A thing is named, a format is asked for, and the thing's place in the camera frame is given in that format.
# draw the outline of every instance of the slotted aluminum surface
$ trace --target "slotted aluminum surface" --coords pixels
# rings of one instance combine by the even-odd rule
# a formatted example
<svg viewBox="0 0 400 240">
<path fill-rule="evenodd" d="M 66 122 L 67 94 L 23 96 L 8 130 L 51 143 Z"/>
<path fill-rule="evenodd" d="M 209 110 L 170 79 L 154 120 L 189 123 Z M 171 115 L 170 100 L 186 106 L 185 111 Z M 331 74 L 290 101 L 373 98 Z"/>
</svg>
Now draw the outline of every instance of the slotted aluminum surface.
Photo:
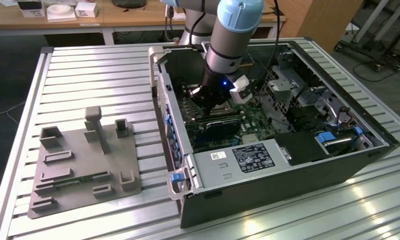
<svg viewBox="0 0 400 240">
<path fill-rule="evenodd" d="M 314 42 L 303 38 L 287 40 L 301 44 L 400 141 L 400 117 Z M 0 189 L 8 196 L 2 199 L 0 194 L 0 239 L 399 240 L 400 147 L 341 185 L 193 228 L 179 228 L 178 205 L 166 186 L 167 167 L 149 87 L 146 64 L 151 45 L 65 47 L 45 56 L 23 147 L 14 146 L 22 148 L 20 156 L 8 165 L 12 169 L 7 169 L 14 180 L 8 189 Z M 143 191 L 33 220 L 27 211 L 41 129 L 53 125 L 62 131 L 83 128 L 83 109 L 94 105 L 103 108 L 103 124 L 122 118 L 134 123 Z"/>
</svg>

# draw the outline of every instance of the floor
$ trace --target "floor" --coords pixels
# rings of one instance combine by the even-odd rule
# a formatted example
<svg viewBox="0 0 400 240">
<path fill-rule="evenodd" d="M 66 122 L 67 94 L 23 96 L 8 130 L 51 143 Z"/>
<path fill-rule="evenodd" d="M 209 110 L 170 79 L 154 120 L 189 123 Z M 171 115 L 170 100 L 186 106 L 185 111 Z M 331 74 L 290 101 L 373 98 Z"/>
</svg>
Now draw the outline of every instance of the floor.
<svg viewBox="0 0 400 240">
<path fill-rule="evenodd" d="M 373 7 L 362 9 L 354 18 L 354 22 L 362 25 L 373 11 Z M 381 14 L 378 21 L 375 21 L 375 24 L 370 29 L 371 32 L 377 30 L 381 22 L 387 16 L 386 13 Z M 395 36 L 399 29 L 400 21 L 394 24 L 393 29 L 387 33 L 389 39 L 383 39 L 385 44 L 391 40 L 390 38 Z M 115 36 L 118 44 L 155 43 L 158 42 L 162 33 L 154 31 L 146 32 L 145 34 L 142 34 L 142 32 L 126 34 Z M 49 42 L 45 36 L 0 37 L 0 112 L 26 100 L 37 70 L 41 49 L 47 46 Z M 367 57 L 350 49 L 334 52 L 333 56 L 350 71 L 353 71 L 354 66 L 369 61 Z M 377 73 L 367 66 L 357 68 L 357 72 L 362 77 L 371 80 L 381 79 L 394 73 L 391 70 L 383 70 Z M 367 82 L 365 80 L 362 80 L 362 82 L 400 115 L 400 71 L 379 83 Z M 10 112 L 18 121 L 20 120 L 23 109 L 24 106 L 20 106 Z M 0 115 L 0 181 L 6 170 L 16 131 L 16 123 L 6 114 Z"/>
</svg>

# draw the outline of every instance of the white label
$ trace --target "white label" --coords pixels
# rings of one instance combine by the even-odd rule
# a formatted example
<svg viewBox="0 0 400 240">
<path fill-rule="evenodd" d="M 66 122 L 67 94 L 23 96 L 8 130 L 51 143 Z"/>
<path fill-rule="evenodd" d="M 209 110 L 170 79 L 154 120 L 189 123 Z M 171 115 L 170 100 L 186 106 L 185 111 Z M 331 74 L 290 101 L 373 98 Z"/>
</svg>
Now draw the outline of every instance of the white label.
<svg viewBox="0 0 400 240">
<path fill-rule="evenodd" d="M 227 158 L 227 155 L 226 155 L 225 151 L 219 151 L 219 152 L 211 153 L 211 157 L 213 157 L 213 160 L 218 160 L 218 159 Z"/>
<path fill-rule="evenodd" d="M 90 27 L 90 26 L 101 26 L 99 23 L 81 23 L 82 27 Z"/>
</svg>

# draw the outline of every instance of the power supply label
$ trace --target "power supply label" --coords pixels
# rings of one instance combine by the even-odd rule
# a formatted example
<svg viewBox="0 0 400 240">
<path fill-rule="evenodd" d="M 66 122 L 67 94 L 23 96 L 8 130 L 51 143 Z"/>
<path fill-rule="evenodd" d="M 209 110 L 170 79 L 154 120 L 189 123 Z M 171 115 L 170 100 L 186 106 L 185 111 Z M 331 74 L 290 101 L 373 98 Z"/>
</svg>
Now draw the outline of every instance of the power supply label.
<svg viewBox="0 0 400 240">
<path fill-rule="evenodd" d="M 245 173 L 275 166 L 265 144 L 257 144 L 233 149 L 241 169 Z"/>
</svg>

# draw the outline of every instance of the white box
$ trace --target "white box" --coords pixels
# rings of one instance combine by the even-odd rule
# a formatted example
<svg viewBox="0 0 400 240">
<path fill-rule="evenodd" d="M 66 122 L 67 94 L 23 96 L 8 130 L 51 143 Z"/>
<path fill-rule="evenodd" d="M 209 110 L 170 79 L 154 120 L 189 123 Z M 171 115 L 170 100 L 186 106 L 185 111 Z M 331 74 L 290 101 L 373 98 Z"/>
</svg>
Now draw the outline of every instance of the white box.
<svg viewBox="0 0 400 240">
<path fill-rule="evenodd" d="M 78 17 L 97 18 L 99 14 L 98 4 L 95 2 L 79 2 L 75 7 L 75 14 Z"/>
<path fill-rule="evenodd" d="M 18 2 L 24 18 L 39 18 L 47 16 L 46 5 L 41 1 Z"/>
<path fill-rule="evenodd" d="M 347 43 L 350 43 L 354 40 L 358 32 L 359 32 L 359 27 L 357 25 L 354 25 L 353 23 L 350 23 L 346 28 L 346 31 L 341 37 L 341 40 L 345 40 Z"/>
<path fill-rule="evenodd" d="M 77 21 L 75 9 L 65 4 L 55 4 L 47 8 L 47 21 L 50 23 Z"/>
</svg>

